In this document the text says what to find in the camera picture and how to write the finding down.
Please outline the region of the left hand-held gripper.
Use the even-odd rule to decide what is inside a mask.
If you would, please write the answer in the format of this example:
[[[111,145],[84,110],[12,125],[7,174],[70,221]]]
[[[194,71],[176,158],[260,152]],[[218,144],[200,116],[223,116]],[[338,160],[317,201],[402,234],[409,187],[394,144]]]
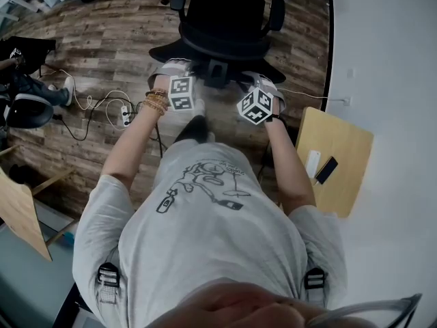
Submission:
[[[155,69],[147,83],[150,90],[163,90],[174,111],[194,109],[194,81],[191,61],[172,58]]]

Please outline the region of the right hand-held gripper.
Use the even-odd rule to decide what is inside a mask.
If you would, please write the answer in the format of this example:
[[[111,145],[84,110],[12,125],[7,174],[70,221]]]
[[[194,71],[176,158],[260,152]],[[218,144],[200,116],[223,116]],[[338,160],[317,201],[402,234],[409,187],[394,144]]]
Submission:
[[[236,105],[241,117],[258,125],[271,121],[285,110],[284,96],[269,78],[256,72],[243,72],[243,75],[249,78],[244,82],[249,89]]]

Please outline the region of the black mesh office chair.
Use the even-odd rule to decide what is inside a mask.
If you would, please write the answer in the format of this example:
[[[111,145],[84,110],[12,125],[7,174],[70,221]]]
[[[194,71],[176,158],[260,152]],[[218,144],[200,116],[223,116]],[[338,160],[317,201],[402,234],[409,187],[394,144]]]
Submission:
[[[279,31],[285,20],[284,0],[272,0],[264,19],[264,0],[170,0],[178,13],[180,39],[150,49],[150,56],[165,63],[184,58],[204,84],[224,88],[229,82],[251,83],[250,72],[274,84],[285,75],[265,59],[270,31]]]

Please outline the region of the person's right forearm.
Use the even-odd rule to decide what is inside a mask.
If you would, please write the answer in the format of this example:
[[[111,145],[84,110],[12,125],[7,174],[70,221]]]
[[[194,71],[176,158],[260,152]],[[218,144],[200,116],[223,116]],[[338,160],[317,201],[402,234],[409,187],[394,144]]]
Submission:
[[[316,206],[311,181],[284,123],[273,118],[264,125],[271,145],[279,201],[284,213],[290,216],[301,206]]]

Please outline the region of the person's left forearm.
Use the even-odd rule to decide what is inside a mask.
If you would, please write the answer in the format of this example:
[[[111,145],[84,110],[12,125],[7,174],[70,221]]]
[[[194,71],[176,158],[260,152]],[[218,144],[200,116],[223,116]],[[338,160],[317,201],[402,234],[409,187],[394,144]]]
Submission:
[[[169,101],[160,89],[146,94],[140,112],[122,133],[108,155],[101,174],[119,180],[131,188],[152,131],[165,114]]]

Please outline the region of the person's black trousers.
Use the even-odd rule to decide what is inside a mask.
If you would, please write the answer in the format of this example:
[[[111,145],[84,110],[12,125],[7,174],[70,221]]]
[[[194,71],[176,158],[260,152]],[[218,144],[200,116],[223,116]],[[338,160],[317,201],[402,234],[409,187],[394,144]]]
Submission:
[[[209,128],[206,117],[204,115],[196,115],[176,137],[174,143],[186,139],[194,139],[197,143],[204,144],[208,141],[208,135]]]

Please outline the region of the white power bank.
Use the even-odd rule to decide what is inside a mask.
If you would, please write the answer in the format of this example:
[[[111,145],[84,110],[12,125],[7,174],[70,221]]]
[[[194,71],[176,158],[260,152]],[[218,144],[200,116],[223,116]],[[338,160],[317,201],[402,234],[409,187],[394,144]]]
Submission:
[[[307,155],[307,161],[305,163],[305,169],[310,179],[315,178],[318,170],[318,164],[320,162],[321,153],[317,150],[310,150]]]

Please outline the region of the black baseboard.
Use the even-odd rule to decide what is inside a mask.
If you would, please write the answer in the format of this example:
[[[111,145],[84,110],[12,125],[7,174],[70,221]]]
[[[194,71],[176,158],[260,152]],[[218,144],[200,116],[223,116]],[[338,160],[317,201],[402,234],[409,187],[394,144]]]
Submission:
[[[333,54],[334,54],[334,41],[335,41],[335,15],[334,15],[334,1],[327,0],[329,11],[329,48],[328,48],[328,63],[326,69],[326,79],[324,84],[324,94],[321,104],[321,111],[325,111],[328,104],[328,95],[330,91],[330,82],[333,68]]]

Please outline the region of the black smartphone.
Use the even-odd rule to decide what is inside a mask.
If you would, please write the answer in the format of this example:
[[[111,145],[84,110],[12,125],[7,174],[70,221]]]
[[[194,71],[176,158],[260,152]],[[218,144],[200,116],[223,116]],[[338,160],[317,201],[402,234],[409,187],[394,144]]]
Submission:
[[[334,172],[334,170],[337,168],[337,166],[337,160],[333,156],[331,156],[321,168],[321,170],[316,174],[315,183],[321,185],[324,184],[326,180],[330,177],[330,175]]]

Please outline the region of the wooden side table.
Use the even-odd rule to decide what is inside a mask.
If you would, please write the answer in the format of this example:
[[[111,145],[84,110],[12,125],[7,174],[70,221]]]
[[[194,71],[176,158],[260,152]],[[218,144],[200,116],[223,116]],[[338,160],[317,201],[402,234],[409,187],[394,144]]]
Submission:
[[[307,107],[302,115],[296,150],[307,161],[310,150],[321,153],[316,174],[333,156],[338,166],[324,184],[310,179],[319,210],[346,218],[352,211],[361,188],[373,134],[333,115]]]

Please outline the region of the person in white shirt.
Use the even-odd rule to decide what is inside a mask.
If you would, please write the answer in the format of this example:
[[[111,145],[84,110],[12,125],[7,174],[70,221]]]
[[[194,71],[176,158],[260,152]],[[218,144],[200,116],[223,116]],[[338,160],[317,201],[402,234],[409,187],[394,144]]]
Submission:
[[[119,270],[116,304],[101,303],[98,268]],[[327,275],[327,305],[346,291],[333,214],[301,206],[287,216],[262,191],[245,155],[222,143],[179,141],[154,188],[134,208],[127,188],[101,176],[79,222],[73,278],[107,327],[144,328],[210,283],[248,282],[303,299],[312,268]]]

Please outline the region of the wooden trestle table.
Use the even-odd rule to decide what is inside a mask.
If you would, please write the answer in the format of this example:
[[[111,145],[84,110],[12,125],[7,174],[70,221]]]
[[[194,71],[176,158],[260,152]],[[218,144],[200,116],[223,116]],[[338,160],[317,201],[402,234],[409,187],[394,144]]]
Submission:
[[[72,168],[67,169],[65,172],[44,181],[34,189],[30,189],[25,184],[14,182],[0,168],[0,219],[18,238],[24,240],[49,262],[52,257],[48,247],[66,232],[71,231],[77,221],[70,222],[56,235],[45,240],[38,220],[34,196],[72,172]]]

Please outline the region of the clear eyeglasses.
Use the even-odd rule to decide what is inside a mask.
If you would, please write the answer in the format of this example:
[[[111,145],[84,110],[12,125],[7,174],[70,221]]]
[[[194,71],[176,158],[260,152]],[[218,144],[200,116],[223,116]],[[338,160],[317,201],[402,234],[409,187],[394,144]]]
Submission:
[[[408,328],[421,297],[417,293],[341,307],[312,318],[306,328]]]

